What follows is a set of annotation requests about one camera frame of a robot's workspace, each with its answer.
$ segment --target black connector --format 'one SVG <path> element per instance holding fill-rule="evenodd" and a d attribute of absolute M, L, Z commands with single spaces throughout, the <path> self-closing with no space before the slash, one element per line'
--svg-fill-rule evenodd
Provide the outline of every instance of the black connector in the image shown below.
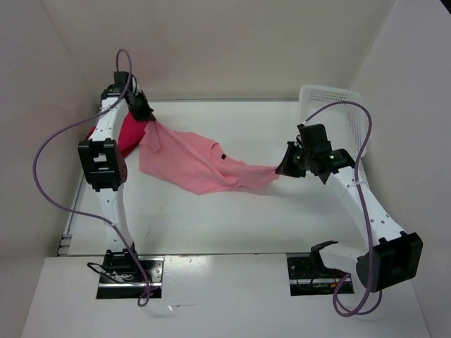
<path fill-rule="evenodd" d="M 117 191 L 127 180 L 127 165 L 115 140 L 82 141 L 78 143 L 83 173 L 96 192 Z"/>
<path fill-rule="evenodd" d="M 379 243 L 373 248 L 372 292 L 415 277 L 423 249 L 423 241 L 417 233 L 401 232 L 401 237 L 391 241 L 379 239 Z M 368 284 L 368 272 L 369 253 L 357 259 L 357 275 L 365 287 Z"/>

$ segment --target white enclosure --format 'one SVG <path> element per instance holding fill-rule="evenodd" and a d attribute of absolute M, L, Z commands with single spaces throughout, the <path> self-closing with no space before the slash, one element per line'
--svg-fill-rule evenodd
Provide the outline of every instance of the white enclosure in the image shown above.
<path fill-rule="evenodd" d="M 195 323 L 209 315 L 205 337 L 450 336 L 451 15 L 440 0 L 15 0 L 2 5 L 0 336 L 114 337 L 101 330 L 114 322 L 115 334 L 133 329 L 151 334 L 154 328 L 160 336 L 203 337 Z M 68 215 L 39 195 L 31 165 L 52 132 L 96 113 L 121 47 L 130 52 L 133 73 L 159 119 L 173 129 L 217 139 L 249 164 L 278 164 L 286 141 L 296 135 L 302 85 L 359 92 L 373 116 L 364 159 L 371 189 L 406 231 L 418 232 L 424 241 L 416 278 L 388 289 L 369 319 L 339 318 L 330 299 L 290 298 L 284 253 L 307 251 L 331 239 L 325 235 L 363 245 L 350 217 L 319 182 L 282 177 L 256 194 L 194 199 L 139 173 L 135 151 L 127 159 L 125 186 L 130 231 L 142 253 L 172 255 L 167 301 L 189 306 L 168 317 L 161 312 L 165 301 L 148 312 L 140 312 L 135 301 L 95 301 L 97 277 L 85 268 L 88 258 L 75 256 L 103 255 L 103 225 L 73 218 L 69 257 L 55 257 Z M 65 205 L 79 189 L 76 146 L 89 127 L 61 135 L 39 163 L 44 188 Z M 98 212 L 88 189 L 82 185 L 76 205 Z M 143 191 L 149 208 L 133 200 Z M 234 212 L 230 224 L 222 206 Z M 263 211 L 254 218 L 252 208 Z M 185 227 L 193 210 L 199 218 Z M 147 226 L 150 222 L 156 227 Z M 212 253 L 224 256 L 174 256 Z M 268 255 L 233 255 L 238 253 Z M 249 275 L 233 284 L 240 271 Z M 262 297 L 266 290 L 273 292 Z M 120 322 L 114 315 L 124 308 L 126 320 Z M 250 315 L 255 309 L 259 314 Z M 315 313 L 323 314 L 321 322 Z M 147 327 L 143 323 L 150 317 L 153 326 Z M 225 324 L 231 322 L 237 327 Z M 314 331 L 313 323 L 321 329 Z"/>

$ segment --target red cloth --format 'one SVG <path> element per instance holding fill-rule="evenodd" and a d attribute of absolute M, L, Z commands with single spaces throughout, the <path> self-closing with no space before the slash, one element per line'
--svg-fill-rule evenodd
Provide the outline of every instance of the red cloth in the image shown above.
<path fill-rule="evenodd" d="M 124 118 L 118 140 L 118 146 L 124 158 L 138 146 L 145 134 L 146 125 L 147 121 L 136 122 L 130 113 Z M 86 139 L 89 139 L 94 130 L 95 127 L 91 128 Z"/>

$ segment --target cloth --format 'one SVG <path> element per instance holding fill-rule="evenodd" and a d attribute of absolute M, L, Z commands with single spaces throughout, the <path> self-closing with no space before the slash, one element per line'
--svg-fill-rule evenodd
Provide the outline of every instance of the cloth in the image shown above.
<path fill-rule="evenodd" d="M 122 156 L 125 158 L 140 143 L 145 134 L 146 122 L 136 122 L 132 114 L 128 113 L 122 122 L 121 131 L 119 132 L 118 147 Z M 86 139 L 89 139 L 96 127 L 91 128 Z"/>
<path fill-rule="evenodd" d="M 149 122 L 140 142 L 140 171 L 195 194 L 246 187 L 258 189 L 278 178 L 276 167 L 247 165 L 225 155 L 218 142 Z"/>

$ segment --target cable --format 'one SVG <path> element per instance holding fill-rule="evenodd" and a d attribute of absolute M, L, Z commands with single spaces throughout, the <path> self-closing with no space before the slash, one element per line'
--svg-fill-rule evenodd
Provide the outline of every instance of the cable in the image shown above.
<path fill-rule="evenodd" d="M 108 279 L 108 280 L 110 280 L 110 281 L 112 281 L 112 282 L 115 282 L 115 283 L 117 283 L 117 284 L 123 283 L 123 282 L 120 282 L 120 281 L 115 280 L 114 278 L 112 278 L 112 276 L 110 276 L 110 275 L 106 272 L 106 271 L 107 271 L 107 268 L 106 268 L 105 265 L 98 264 L 98 263 L 93 263 L 93 262 L 88 262 L 88 263 L 86 263 L 86 266 L 87 266 L 89 269 L 91 269 L 92 271 L 94 271 L 95 273 L 97 273 L 97 274 L 99 274 L 99 275 L 105 277 L 106 279 Z M 97 269 L 95 268 L 95 266 L 100 267 L 102 270 L 97 270 Z"/>
<path fill-rule="evenodd" d="M 309 122 L 312 118 L 314 118 L 316 115 L 318 115 L 321 111 L 324 111 L 324 110 L 326 110 L 327 108 L 329 108 L 331 106 L 337 106 L 339 104 L 349 104 L 351 106 L 356 106 L 357 108 L 360 108 L 366 114 L 366 117 L 368 118 L 368 131 L 366 132 L 365 139 L 364 139 L 364 141 L 362 143 L 362 146 L 359 149 L 359 152 L 357 153 L 357 157 L 355 159 L 355 166 L 354 166 L 354 179 L 355 179 L 355 182 L 359 182 L 359 164 L 362 161 L 362 154 L 364 152 L 366 144 L 368 143 L 369 136 L 370 136 L 371 130 L 373 128 L 373 120 L 371 119 L 371 114 L 369 113 L 368 109 L 366 109 L 361 104 L 358 104 L 357 102 L 353 102 L 353 101 L 336 101 L 336 102 L 331 102 L 329 104 L 326 104 L 324 107 L 320 108 L 319 110 L 317 110 L 313 114 L 311 114 L 303 122 L 303 124 Z M 364 193 L 362 191 L 362 187 L 360 186 L 360 184 L 357 185 L 357 191 L 359 193 L 360 203 L 362 204 L 362 209 L 363 209 L 364 218 L 365 218 L 366 231 L 368 233 L 368 248 L 369 248 L 368 249 L 368 252 L 369 252 L 368 281 L 366 283 L 365 293 L 364 293 L 361 301 L 352 310 L 349 310 L 349 309 L 345 308 L 341 304 L 340 300 L 338 299 L 338 292 L 340 291 L 341 286 L 343 286 L 343 284 L 345 283 L 345 280 L 347 278 L 351 277 L 351 275 L 348 273 L 341 279 L 341 281 L 339 281 L 338 285 L 335 287 L 335 290 L 333 292 L 333 307 L 334 307 L 335 311 L 339 315 L 341 315 L 342 317 L 351 317 L 353 315 L 366 315 L 366 314 L 371 313 L 374 310 L 376 310 L 377 307 L 379 306 L 379 304 L 382 301 L 382 291 L 379 291 L 379 299 L 378 299 L 376 305 L 373 308 L 371 308 L 370 310 L 368 310 L 368 311 L 364 311 L 362 313 L 359 312 L 364 307 L 366 301 L 368 301 L 369 294 L 371 293 L 371 285 L 373 284 L 373 256 L 374 256 L 374 249 L 373 249 L 373 232 L 371 231 L 371 223 L 370 223 L 370 219 L 369 219 L 368 208 L 366 207 Z M 338 308 L 338 306 L 340 306 L 343 310 L 345 310 L 345 312 L 342 312 Z"/>
<path fill-rule="evenodd" d="M 41 193 L 41 195 L 51 204 L 53 204 L 55 207 L 60 208 L 61 210 L 67 211 L 69 213 L 75 213 L 77 215 L 83 215 L 83 216 L 87 216 L 87 217 L 92 217 L 92 218 L 96 218 L 98 220 L 101 220 L 103 222 L 105 222 L 106 224 L 110 225 L 114 231 L 116 232 L 116 234 L 119 236 L 119 238 L 121 239 L 121 241 L 124 243 L 124 246 L 126 247 L 126 249 L 128 250 L 128 252 L 130 253 L 130 256 L 132 257 L 132 259 L 134 260 L 134 262 L 136 263 L 137 267 L 139 268 L 142 277 L 146 283 L 146 289 L 145 291 L 140 295 L 140 297 L 138 298 L 138 306 L 139 307 L 143 307 L 146 306 L 147 303 L 149 303 L 150 297 L 152 296 L 152 291 L 154 289 L 158 289 L 158 287 L 155 288 L 151 288 L 150 286 L 150 282 L 149 282 L 149 278 L 147 277 L 147 274 L 144 270 L 144 268 L 142 267 L 139 259 L 136 257 L 135 253 L 133 252 L 133 250 L 130 248 L 130 246 L 128 245 L 127 241 L 125 240 L 124 236 L 121 234 L 121 231 L 108 219 L 106 219 L 103 216 L 100 215 L 96 215 L 93 213 L 86 213 L 84 211 L 78 211 L 75 209 L 71 209 L 67 206 L 63 206 L 62 204 L 54 201 L 42 188 L 41 182 L 39 181 L 39 178 L 37 176 L 37 162 L 39 160 L 39 157 L 42 153 L 42 151 L 44 150 L 44 148 L 46 147 L 46 145 L 53 140 L 55 137 L 59 136 L 60 134 L 62 134 L 63 132 L 77 127 L 78 125 L 81 125 L 85 122 L 91 121 L 91 120 L 95 120 L 105 114 L 107 114 L 109 111 L 111 111 L 111 109 L 113 109 L 114 107 L 116 107 L 119 102 L 121 102 L 121 100 L 124 98 L 124 96 L 127 94 L 127 90 L 128 87 L 130 86 L 130 82 L 132 81 L 132 59 L 130 57 L 130 54 L 125 50 L 125 49 L 119 49 L 118 53 L 116 54 L 116 70 L 119 69 L 119 56 L 121 53 L 124 53 L 127 56 L 127 60 L 128 60 L 128 78 L 127 78 L 127 82 L 125 83 L 125 87 L 124 90 L 122 91 L 121 95 L 119 95 L 118 99 L 111 104 L 111 106 L 109 106 L 107 109 L 105 109 L 104 111 L 98 113 L 95 116 L 92 116 L 91 118 L 85 118 L 84 120 L 81 120 L 79 122 L 73 123 L 67 127 L 64 127 L 61 130 L 58 130 L 57 132 L 55 132 L 54 134 L 52 134 L 48 139 L 46 139 L 42 145 L 38 148 L 38 150 L 36 151 L 36 155 L 35 158 L 33 160 L 33 166 L 32 166 L 32 171 L 33 171 L 33 180 L 35 181 L 36 187 L 39 190 L 39 192 Z"/>

